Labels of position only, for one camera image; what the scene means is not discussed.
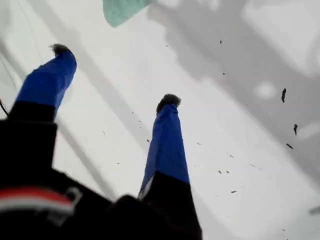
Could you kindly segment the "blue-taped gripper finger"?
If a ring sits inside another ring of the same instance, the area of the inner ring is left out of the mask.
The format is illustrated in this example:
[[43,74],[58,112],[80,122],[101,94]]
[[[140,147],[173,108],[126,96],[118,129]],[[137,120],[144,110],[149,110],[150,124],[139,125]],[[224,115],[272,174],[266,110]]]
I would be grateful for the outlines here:
[[14,121],[54,122],[77,61],[65,45],[51,46],[54,58],[34,69],[24,80],[7,118]]
[[156,107],[144,177],[138,198],[161,214],[180,239],[200,240],[202,229],[193,201],[178,107],[166,94]]

